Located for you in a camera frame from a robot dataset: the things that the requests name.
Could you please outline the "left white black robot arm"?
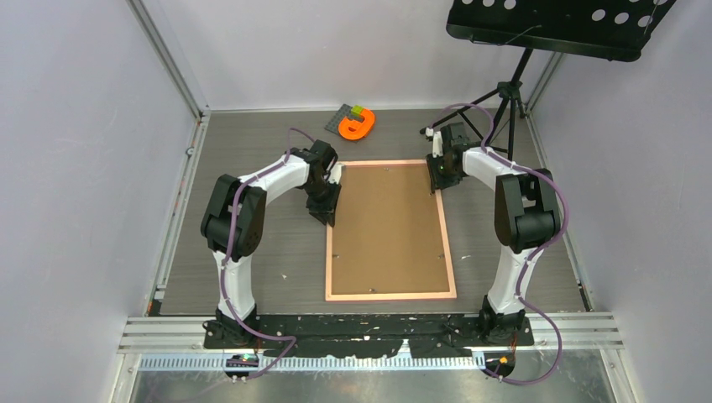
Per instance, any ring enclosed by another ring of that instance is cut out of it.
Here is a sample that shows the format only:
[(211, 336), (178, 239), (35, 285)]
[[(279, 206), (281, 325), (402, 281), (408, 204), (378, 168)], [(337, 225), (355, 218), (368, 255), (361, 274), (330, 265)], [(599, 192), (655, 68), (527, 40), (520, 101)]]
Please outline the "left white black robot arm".
[(219, 302), (206, 325), (235, 346), (246, 348), (258, 336), (252, 292), (252, 256), (264, 231), (267, 206), (292, 189), (306, 193), (306, 209), (326, 227), (335, 223), (341, 191), (337, 151), (316, 140), (292, 148), (276, 162), (249, 175), (221, 175), (213, 188), (200, 231), (218, 269)]

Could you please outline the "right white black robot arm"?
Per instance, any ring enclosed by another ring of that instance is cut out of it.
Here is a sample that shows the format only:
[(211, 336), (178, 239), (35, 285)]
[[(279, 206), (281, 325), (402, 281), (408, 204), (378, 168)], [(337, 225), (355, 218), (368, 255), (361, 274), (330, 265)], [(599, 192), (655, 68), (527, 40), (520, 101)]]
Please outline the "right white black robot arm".
[(495, 194), (494, 228), (500, 242), (495, 280), (485, 295), (475, 327), (483, 343), (510, 341), (525, 325), (524, 299), (539, 256), (560, 232), (562, 219), (548, 170), (532, 170), (473, 142), (462, 123), (425, 128), (431, 190), (473, 177)]

